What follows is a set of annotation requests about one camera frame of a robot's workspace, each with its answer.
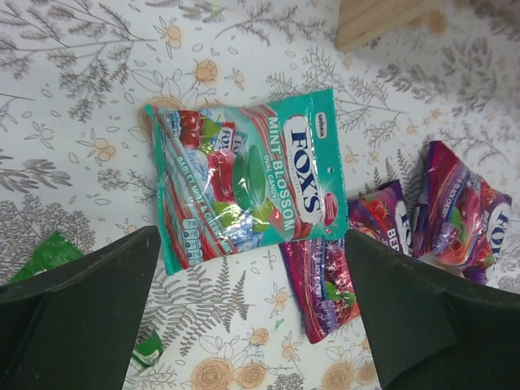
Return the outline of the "teal mint candy bag front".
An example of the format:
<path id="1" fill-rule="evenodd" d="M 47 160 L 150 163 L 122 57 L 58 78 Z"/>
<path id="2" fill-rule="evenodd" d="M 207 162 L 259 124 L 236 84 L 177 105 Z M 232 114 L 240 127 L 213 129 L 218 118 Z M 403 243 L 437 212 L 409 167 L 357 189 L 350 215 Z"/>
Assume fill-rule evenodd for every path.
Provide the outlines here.
<path id="1" fill-rule="evenodd" d="M 256 106 L 146 105 L 167 274 L 348 228 L 334 93 Z"/>

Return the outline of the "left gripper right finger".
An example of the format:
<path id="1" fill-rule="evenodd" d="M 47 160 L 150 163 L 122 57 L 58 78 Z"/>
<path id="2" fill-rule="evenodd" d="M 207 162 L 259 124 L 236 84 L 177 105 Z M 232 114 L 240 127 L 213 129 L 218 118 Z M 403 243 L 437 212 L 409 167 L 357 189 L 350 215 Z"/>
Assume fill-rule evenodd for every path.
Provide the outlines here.
<path id="1" fill-rule="evenodd" d="M 383 389 L 517 389 L 519 296 L 359 231 L 345 255 Z"/>

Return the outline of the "purple berries candy bag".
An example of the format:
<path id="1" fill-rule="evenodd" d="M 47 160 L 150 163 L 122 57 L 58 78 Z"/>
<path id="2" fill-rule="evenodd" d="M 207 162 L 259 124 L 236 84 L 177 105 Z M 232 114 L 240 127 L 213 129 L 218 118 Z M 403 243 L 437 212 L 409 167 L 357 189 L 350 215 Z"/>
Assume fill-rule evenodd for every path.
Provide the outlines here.
<path id="1" fill-rule="evenodd" d="M 478 284 L 500 257 L 511 196 L 495 190 L 442 141 L 431 141 L 415 207 L 414 256 Z"/>
<path id="2" fill-rule="evenodd" d="M 399 180 L 350 201 L 348 207 L 350 229 L 407 256 L 413 254 L 410 217 Z M 343 239 L 292 241 L 279 249 L 312 345 L 359 316 Z"/>

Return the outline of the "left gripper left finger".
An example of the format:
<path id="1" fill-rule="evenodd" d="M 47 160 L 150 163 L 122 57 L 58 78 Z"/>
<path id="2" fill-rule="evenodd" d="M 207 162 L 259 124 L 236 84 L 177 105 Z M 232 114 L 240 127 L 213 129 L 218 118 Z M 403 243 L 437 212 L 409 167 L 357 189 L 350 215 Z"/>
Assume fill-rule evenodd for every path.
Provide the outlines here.
<path id="1" fill-rule="evenodd" d="M 158 262 L 155 226 L 1 287 L 3 389 L 121 389 Z"/>

